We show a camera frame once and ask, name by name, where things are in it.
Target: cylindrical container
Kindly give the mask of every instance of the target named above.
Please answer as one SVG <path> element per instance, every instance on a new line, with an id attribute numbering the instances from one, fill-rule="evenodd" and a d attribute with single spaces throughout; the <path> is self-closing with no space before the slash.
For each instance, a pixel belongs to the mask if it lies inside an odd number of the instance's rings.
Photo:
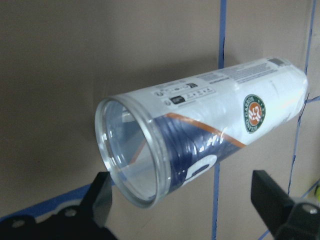
<path id="1" fill-rule="evenodd" d="M 110 96 L 96 110 L 97 143 L 120 191 L 151 207 L 292 119 L 307 87 L 271 57 Z"/>

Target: blue tape line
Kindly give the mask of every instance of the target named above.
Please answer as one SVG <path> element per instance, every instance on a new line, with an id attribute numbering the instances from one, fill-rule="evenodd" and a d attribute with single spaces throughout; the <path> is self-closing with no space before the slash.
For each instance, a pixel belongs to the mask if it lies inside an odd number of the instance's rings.
<path id="1" fill-rule="evenodd" d="M 302 115 L 304 114 L 306 104 L 308 102 L 309 94 L 306 97 L 306 100 L 304 101 L 304 106 L 303 109 L 299 115 L 298 122 L 296 124 L 296 131 L 295 131 L 295 139 L 294 139 L 294 147 L 293 147 L 293 155 L 292 155 L 292 162 L 291 162 L 291 169 L 290 169 L 290 177 L 289 177 L 289 183 L 288 183 L 288 195 L 290 195 L 290 188 L 291 188 L 291 183 L 292 183 L 292 176 L 294 172 L 294 167 L 295 167 L 295 162 L 296 162 L 296 157 L 297 157 L 297 148 L 298 148 L 298 140 L 299 140 L 299 133 L 300 133 L 300 125 L 301 125 L 301 119 Z"/>
<path id="2" fill-rule="evenodd" d="M 227 0 L 220 0 L 220 27 L 219 27 L 219 55 L 218 68 L 225 67 L 225 40 L 226 40 Z M 220 163 L 214 166 L 213 206 L 212 206 L 212 240 L 217 239 L 218 229 L 218 200 L 219 200 Z"/>
<path id="3" fill-rule="evenodd" d="M 217 239 L 219 178 L 220 178 L 220 163 L 218 162 L 218 163 L 214 166 L 213 213 L 212 213 L 212 240 L 216 240 L 216 239 Z"/>
<path id="4" fill-rule="evenodd" d="M 309 104 L 309 103 L 316 102 L 316 101 L 320 101 L 320 96 L 316 96 L 316 97 L 314 97 L 312 99 L 308 99 L 306 101 L 306 103 Z"/>
<path id="5" fill-rule="evenodd" d="M 270 231 L 269 230 L 267 230 L 267 231 L 265 231 L 259 238 L 258 238 L 258 240 L 262 240 L 262 239 L 264 239 L 265 238 L 265 236 L 267 236 L 268 234 L 270 233 Z"/>
<path id="6" fill-rule="evenodd" d="M 311 39 L 312 39 L 312 29 L 313 29 L 313 26 L 314 26 L 316 4 L 317 4 L 317 0 L 313 0 L 312 10 L 311 10 L 311 20 L 310 20 L 310 28 L 309 28 L 308 45 L 307 45 L 307 48 L 306 48 L 305 65 L 304 65 L 304 73 L 305 74 L 307 74 L 307 71 L 308 71 L 308 63 L 309 63 L 309 55 L 310 55 Z"/>
<path id="7" fill-rule="evenodd" d="M 302 196 L 300 198 L 304 199 L 320 182 L 320 178 L 304 193 L 302 194 Z M 269 230 L 265 231 L 259 238 L 258 240 L 262 240 L 265 238 L 265 236 L 268 235 L 268 233 L 270 233 Z"/>
<path id="8" fill-rule="evenodd" d="M 220 27 L 219 27 L 219 55 L 218 68 L 225 67 L 225 39 L 226 39 L 227 0 L 220 1 Z"/>
<path id="9" fill-rule="evenodd" d="M 304 66 L 304 73 L 305 74 L 307 74 L 307 71 L 308 71 L 308 63 L 309 63 L 309 55 L 310 55 L 310 47 L 311 47 L 311 39 L 312 39 L 312 29 L 313 29 L 313 25 L 314 25 L 316 3 L 317 3 L 317 0 L 313 0 L 312 10 L 311 10 L 310 28 L 309 28 L 309 37 L 308 37 L 308 44 L 307 44 L 306 56 L 305 56 L 305 66 Z M 297 126 L 296 126 L 294 149 L 293 149 L 290 177 L 289 177 L 289 183 L 288 183 L 288 195 L 290 194 L 292 176 L 293 176 L 293 171 L 294 171 L 294 167 L 295 167 L 295 161 L 296 161 L 296 157 L 297 157 L 297 146 L 298 146 L 298 138 L 299 138 L 299 132 L 300 132 L 301 118 L 302 118 L 302 114 L 303 114 L 303 112 L 305 110 L 305 107 L 306 107 L 307 103 L 308 103 L 308 98 L 304 102 L 304 107 L 303 107 L 302 113 L 299 116 L 299 119 L 298 119 L 298 122 L 297 122 Z"/>
<path id="10" fill-rule="evenodd" d="M 64 202 L 82 199 L 85 196 L 85 194 L 87 193 L 89 187 L 90 187 L 90 184 L 79 187 L 75 190 L 72 190 L 72 191 L 69 191 L 65 194 L 56 196 L 56 197 L 51 198 L 47 201 L 43 201 L 43 202 L 38 203 L 36 205 L 27 207 L 23 210 L 14 212 L 10 215 L 3 216 L 0 218 L 0 221 L 4 220 L 6 218 L 9 218 L 9 217 L 17 216 L 17 215 L 30 215 L 30 216 L 33 216 L 34 218 L 39 217 L 41 215 L 44 215 L 46 213 L 49 213 L 49 212 L 55 210 L 60 204 L 62 204 Z"/>

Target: green circular logo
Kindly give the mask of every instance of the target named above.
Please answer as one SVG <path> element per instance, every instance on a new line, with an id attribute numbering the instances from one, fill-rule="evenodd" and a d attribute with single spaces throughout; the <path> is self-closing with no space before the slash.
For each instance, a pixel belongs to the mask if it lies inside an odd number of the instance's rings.
<path id="1" fill-rule="evenodd" d="M 248 133 L 252 134 L 264 122 L 266 107 L 260 97 L 250 94 L 243 101 L 244 124 Z"/>

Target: navy blue label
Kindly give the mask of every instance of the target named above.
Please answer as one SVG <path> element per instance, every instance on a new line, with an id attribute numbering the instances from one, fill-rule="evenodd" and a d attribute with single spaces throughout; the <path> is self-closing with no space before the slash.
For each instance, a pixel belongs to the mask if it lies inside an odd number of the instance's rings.
<path id="1" fill-rule="evenodd" d="M 218 161 L 233 154 L 241 147 L 227 140 L 225 135 L 203 129 L 192 122 L 178 118 L 160 116 L 154 119 L 163 135 L 171 164 L 171 185 L 169 192 L 179 188 L 188 176 L 195 177 L 209 165 L 199 164 L 199 160 L 208 155 L 215 155 Z"/>

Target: black clamp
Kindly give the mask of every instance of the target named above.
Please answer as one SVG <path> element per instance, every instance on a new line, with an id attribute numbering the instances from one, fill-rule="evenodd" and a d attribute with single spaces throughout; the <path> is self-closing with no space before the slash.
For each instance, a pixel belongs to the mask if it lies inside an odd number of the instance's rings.
<path id="1" fill-rule="evenodd" d="M 251 202 L 275 240 L 320 239 L 320 208 L 295 203 L 264 170 L 252 173 Z"/>
<path id="2" fill-rule="evenodd" d="M 104 227 L 112 205 L 112 180 L 109 172 L 99 172 L 80 205 L 60 210 L 36 223 L 33 216 L 17 215 L 0 222 L 1 240 L 116 240 Z"/>

